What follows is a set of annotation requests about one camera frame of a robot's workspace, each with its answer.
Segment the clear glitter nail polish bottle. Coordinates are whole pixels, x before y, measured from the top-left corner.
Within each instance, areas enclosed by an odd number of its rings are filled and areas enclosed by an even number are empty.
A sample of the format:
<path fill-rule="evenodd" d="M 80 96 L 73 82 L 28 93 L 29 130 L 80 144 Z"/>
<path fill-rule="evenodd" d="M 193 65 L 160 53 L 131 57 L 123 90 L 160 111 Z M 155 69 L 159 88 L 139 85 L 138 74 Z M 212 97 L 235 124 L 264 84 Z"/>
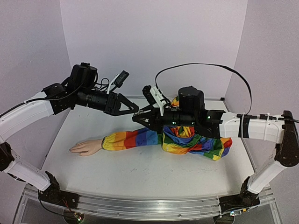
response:
<path fill-rule="evenodd" d="M 145 113 L 144 111 L 140 110 L 140 111 L 138 111 L 137 113 L 134 113 L 133 117 L 142 115 L 142 114 L 144 114 L 144 113 Z"/>

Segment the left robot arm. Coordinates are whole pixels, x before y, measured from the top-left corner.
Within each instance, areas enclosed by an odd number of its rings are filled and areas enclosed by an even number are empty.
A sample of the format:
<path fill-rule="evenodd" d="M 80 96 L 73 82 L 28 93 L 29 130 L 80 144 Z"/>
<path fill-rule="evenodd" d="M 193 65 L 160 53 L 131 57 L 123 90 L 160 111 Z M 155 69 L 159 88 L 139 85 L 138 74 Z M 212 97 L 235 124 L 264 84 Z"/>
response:
<path fill-rule="evenodd" d="M 112 116 L 135 113 L 138 106 L 120 93 L 129 73 L 122 71 L 112 81 L 97 87 L 97 69 L 88 63 L 76 64 L 71 74 L 61 83 L 54 83 L 0 116 L 0 170 L 16 180 L 45 191 L 52 203 L 63 200 L 59 183 L 48 172 L 41 171 L 42 156 L 46 155 L 49 140 L 39 120 L 53 121 L 52 116 L 65 118 L 75 106 L 85 106 Z"/>

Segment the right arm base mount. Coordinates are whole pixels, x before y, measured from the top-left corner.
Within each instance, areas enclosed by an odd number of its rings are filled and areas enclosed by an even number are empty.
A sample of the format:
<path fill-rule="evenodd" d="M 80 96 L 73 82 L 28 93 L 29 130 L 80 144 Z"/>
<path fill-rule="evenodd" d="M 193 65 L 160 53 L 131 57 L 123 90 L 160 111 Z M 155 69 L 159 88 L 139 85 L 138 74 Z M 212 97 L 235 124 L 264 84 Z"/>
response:
<path fill-rule="evenodd" d="M 242 184 L 239 194 L 222 196 L 219 198 L 221 214 L 232 211 L 249 209 L 260 204 L 259 195 L 248 190 L 249 177 Z"/>

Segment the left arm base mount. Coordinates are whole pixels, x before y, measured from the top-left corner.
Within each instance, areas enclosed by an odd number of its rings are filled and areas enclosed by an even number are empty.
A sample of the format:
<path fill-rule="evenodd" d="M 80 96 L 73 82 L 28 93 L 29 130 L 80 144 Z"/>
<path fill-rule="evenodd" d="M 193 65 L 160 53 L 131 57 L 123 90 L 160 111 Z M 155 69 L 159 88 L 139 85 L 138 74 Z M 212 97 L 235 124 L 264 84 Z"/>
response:
<path fill-rule="evenodd" d="M 64 206 L 68 209 L 76 209 L 79 201 L 79 194 L 60 189 L 60 185 L 55 176 L 45 171 L 50 185 L 44 191 L 39 191 L 39 199 L 44 202 Z"/>

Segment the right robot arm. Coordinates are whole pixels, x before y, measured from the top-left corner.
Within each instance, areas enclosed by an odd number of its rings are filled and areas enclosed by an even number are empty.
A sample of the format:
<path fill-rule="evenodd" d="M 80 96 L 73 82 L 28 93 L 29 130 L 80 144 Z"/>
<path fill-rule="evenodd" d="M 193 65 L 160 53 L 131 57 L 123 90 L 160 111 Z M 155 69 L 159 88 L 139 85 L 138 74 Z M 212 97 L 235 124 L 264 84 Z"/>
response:
<path fill-rule="evenodd" d="M 262 189 L 284 169 L 299 162 L 297 121 L 290 111 L 281 115 L 250 115 L 207 110 L 204 93 L 192 86 L 179 89 L 174 105 L 155 86 L 144 87 L 143 94 L 149 105 L 132 119 L 153 131 L 192 127 L 197 135 L 209 140 L 239 138 L 252 146 L 255 155 L 260 155 L 267 146 L 274 146 L 265 163 L 244 181 L 239 194 L 220 198 L 223 211 L 258 205 Z"/>

